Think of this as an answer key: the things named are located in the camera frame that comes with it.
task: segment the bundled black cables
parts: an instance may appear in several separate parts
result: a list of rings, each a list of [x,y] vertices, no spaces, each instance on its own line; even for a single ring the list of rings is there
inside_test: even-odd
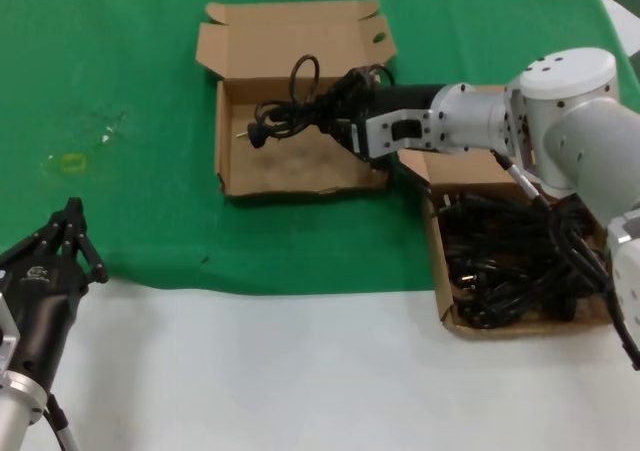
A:
[[[574,196],[544,209],[463,193],[439,211],[450,278],[464,290],[456,305],[470,326],[507,326],[533,309],[569,321],[577,300],[598,292],[560,254],[550,236],[551,216],[581,241],[593,234],[593,221]],[[590,253],[601,260],[598,250]]]
[[[296,92],[298,71],[307,61],[314,67],[311,87],[304,99]],[[317,126],[321,132],[332,134],[331,126],[343,115],[352,115],[353,109],[361,105],[361,92],[377,86],[375,72],[386,75],[389,84],[395,79],[391,71],[383,65],[374,64],[350,70],[325,94],[318,94],[320,83],[320,63],[311,54],[302,56],[294,65],[289,77],[289,98],[269,100],[258,104],[255,109],[255,123],[249,124],[247,133],[254,148],[264,146],[267,138],[284,139],[295,136],[309,126]]]

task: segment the cardboard box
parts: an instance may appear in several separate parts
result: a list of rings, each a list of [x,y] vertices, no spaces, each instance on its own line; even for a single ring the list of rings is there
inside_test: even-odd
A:
[[[526,200],[520,187],[496,163],[488,151],[474,150],[461,156],[420,151],[402,151],[400,159],[413,171],[431,182],[432,196],[438,205],[444,203],[444,195],[456,195],[467,191],[485,196]],[[460,290],[449,280],[449,270],[444,257],[442,236],[430,201],[425,200],[424,220],[429,255],[436,287],[438,313],[442,324],[455,334],[472,338],[508,338],[527,335],[572,333],[610,324],[609,314],[602,299],[593,296],[580,300],[577,317],[570,322],[545,319],[540,313],[531,312],[518,323],[493,330],[469,327],[458,316],[453,298]]]
[[[268,139],[254,149],[245,137],[256,104],[289,100],[289,77],[305,54],[320,62],[319,92],[356,66],[385,63],[396,52],[378,3],[330,1],[228,5],[210,3],[214,23],[201,24],[196,59],[224,78],[218,82],[215,172],[229,196],[333,193],[384,188],[387,173],[371,169],[328,135],[308,129]],[[305,63],[297,88],[305,96],[313,66]]]

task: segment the cardboard box lid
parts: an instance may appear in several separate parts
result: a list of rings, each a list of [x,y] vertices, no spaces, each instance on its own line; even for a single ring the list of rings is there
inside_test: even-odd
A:
[[[339,78],[396,53],[375,0],[210,3],[206,10],[214,23],[200,25],[196,59],[227,79],[288,78],[305,54],[318,58],[321,77]],[[312,75],[311,64],[302,66],[300,77]]]
[[[471,150],[460,155],[401,150],[405,166],[434,185],[513,183],[489,151]]]

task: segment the white table surface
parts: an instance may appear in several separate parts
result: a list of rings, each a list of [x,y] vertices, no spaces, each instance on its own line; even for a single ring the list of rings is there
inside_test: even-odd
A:
[[[54,393],[83,451],[631,450],[611,330],[465,341],[432,292],[292,298],[94,286]],[[55,450],[44,420],[24,450]]]

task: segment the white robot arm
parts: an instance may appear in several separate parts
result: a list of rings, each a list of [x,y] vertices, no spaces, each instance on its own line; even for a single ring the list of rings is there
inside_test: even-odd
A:
[[[397,110],[368,120],[369,149],[385,149],[377,142],[441,152],[492,149],[515,157],[547,195],[577,193],[607,229],[615,292],[640,343],[640,115],[618,99],[611,53],[561,51],[531,63],[501,92],[445,86],[426,113]],[[429,133],[420,143],[397,143],[390,130],[410,115],[421,116]],[[530,186],[516,166],[508,171]]]

